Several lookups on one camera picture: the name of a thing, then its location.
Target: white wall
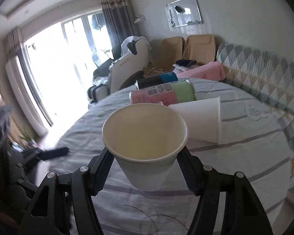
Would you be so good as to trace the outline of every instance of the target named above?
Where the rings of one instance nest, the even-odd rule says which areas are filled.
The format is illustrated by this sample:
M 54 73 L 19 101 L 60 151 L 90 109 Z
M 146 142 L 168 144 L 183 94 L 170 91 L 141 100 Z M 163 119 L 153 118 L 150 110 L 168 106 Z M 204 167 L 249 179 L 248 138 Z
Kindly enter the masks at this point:
M 21 25 L 24 41 L 53 24 L 64 21 L 76 15 L 101 10 L 99 0 L 71 0 L 48 9 L 29 22 Z
M 163 38 L 192 34 L 193 26 L 170 30 L 166 4 L 175 0 L 131 0 L 134 16 L 144 15 L 140 32 L 159 54 Z M 285 0 L 198 0 L 203 24 L 195 34 L 273 51 L 294 61 L 294 13 Z
M 6 104 L 10 104 L 12 106 L 14 115 L 13 117 L 17 125 L 25 129 L 26 132 L 30 134 L 32 137 L 35 137 L 37 136 L 37 134 L 34 132 L 32 126 L 29 124 L 27 118 L 25 117 L 11 88 L 7 73 L 5 71 L 6 63 L 7 57 L 5 47 L 3 41 L 0 40 L 0 90 L 2 97 Z

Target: bed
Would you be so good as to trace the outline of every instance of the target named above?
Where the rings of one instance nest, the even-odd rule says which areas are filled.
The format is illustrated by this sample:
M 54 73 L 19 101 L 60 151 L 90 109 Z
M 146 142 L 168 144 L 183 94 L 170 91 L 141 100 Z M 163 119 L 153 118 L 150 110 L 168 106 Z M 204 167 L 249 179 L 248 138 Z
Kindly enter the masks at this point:
M 197 99 L 222 97 L 222 127 L 228 129 L 223 130 L 221 137 L 225 145 L 189 140 L 187 147 L 204 164 L 219 172 L 244 172 L 272 224 L 289 187 L 291 155 L 276 119 L 253 96 L 238 88 L 202 79 L 192 79 L 192 82 Z M 104 121 L 115 110 L 130 104 L 129 92 L 134 89 L 131 86 L 110 95 L 81 117 L 57 146 L 69 147 L 70 153 L 53 160 L 50 170 L 57 174 L 74 172 L 87 165 L 93 156 L 99 155 L 104 148 L 101 138 Z M 267 118 L 253 121 L 246 115 L 246 107 L 249 106 L 257 107 Z M 121 235 L 186 234 L 198 200 L 199 197 L 188 190 L 176 162 L 164 185 L 152 191 L 140 191 L 129 183 L 114 161 L 104 189 L 93 197 L 104 234 Z M 214 235 L 221 231 L 223 207 L 224 201 L 221 200 Z M 71 234 L 77 234 L 74 225 Z

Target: pink pillow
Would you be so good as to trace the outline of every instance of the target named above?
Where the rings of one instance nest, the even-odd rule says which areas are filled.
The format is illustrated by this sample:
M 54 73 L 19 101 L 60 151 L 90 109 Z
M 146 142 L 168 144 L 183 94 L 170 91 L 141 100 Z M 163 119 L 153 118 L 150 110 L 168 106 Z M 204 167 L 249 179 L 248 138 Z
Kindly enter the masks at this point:
M 198 68 L 188 70 L 177 75 L 178 78 L 199 78 L 214 81 L 224 80 L 226 77 L 223 65 L 219 62 L 210 62 Z

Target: white paper cup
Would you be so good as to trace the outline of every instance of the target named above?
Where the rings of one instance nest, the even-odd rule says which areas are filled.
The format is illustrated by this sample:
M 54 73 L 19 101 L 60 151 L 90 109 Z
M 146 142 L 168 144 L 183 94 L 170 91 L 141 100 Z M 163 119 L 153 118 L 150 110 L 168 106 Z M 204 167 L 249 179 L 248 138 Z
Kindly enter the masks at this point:
M 188 129 L 172 109 L 139 103 L 110 115 L 102 136 L 130 183 L 138 189 L 151 190 L 165 181 L 187 142 Z
M 185 120 L 189 138 L 220 144 L 220 97 L 169 105 Z

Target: sofa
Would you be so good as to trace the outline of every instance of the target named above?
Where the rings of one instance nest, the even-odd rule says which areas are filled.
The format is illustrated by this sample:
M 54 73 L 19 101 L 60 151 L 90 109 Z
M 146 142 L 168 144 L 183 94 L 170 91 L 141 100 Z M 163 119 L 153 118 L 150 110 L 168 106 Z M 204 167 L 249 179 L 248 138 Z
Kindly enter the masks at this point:
M 294 63 L 268 51 L 230 43 L 219 46 L 217 61 L 226 70 L 225 83 L 267 105 L 294 152 Z M 291 163 L 290 191 L 294 193 L 294 156 Z

